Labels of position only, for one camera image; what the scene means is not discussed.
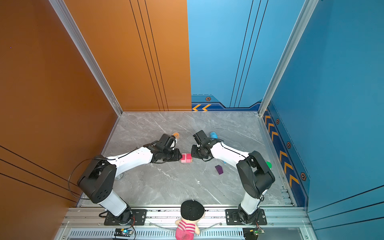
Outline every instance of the pink and white striped shirt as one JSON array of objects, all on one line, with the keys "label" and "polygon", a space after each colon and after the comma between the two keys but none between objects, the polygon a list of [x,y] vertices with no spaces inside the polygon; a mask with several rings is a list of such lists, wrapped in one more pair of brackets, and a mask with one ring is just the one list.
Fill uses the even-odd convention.
[{"label": "pink and white striped shirt", "polygon": [[195,233],[195,224],[193,223],[186,223],[184,222],[183,220],[181,220],[179,222],[179,224],[177,225],[177,228],[178,229],[181,229],[182,231],[188,231],[188,232],[191,232],[191,233]]}]

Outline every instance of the doll's black hair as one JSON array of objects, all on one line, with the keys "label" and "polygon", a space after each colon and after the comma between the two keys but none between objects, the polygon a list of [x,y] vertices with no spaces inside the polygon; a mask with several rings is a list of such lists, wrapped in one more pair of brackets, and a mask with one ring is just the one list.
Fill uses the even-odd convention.
[{"label": "doll's black hair", "polygon": [[181,204],[180,212],[182,218],[196,221],[204,215],[205,208],[198,201],[187,200]]}]

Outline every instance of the marble surface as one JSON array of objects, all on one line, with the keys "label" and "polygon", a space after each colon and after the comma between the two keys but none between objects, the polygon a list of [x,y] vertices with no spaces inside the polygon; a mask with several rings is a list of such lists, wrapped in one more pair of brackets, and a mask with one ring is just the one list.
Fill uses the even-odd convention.
[{"label": "marble surface", "polygon": [[[196,144],[193,134],[204,130],[207,135],[214,131],[225,144],[241,151],[256,150],[266,161],[270,160],[263,138],[252,112],[125,112],[120,118],[104,156],[115,156],[136,147],[159,140],[163,133],[180,134],[176,147],[182,153],[190,153]],[[224,173],[215,169],[221,165]],[[276,177],[261,206],[284,205],[281,178],[278,167],[272,165]],[[244,189],[237,169],[221,160],[192,163],[168,162],[145,164],[124,173],[114,182],[114,191],[133,206],[149,204],[181,204],[195,199],[202,204],[224,204],[237,206],[243,199]],[[81,204],[90,204],[82,200]]]}]

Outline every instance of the red and pink block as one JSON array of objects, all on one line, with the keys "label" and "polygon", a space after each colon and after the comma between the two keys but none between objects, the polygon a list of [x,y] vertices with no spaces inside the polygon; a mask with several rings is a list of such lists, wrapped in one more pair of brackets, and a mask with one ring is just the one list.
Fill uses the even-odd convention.
[{"label": "red and pink block", "polygon": [[183,153],[181,154],[181,163],[191,163],[192,162],[192,155],[190,153]]}]

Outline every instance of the purple block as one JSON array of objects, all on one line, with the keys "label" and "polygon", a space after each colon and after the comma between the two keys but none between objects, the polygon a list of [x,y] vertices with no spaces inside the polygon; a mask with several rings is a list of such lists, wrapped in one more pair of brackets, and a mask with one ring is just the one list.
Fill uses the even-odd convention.
[{"label": "purple block", "polygon": [[223,173],[223,168],[220,165],[215,166],[215,168],[219,175]]}]

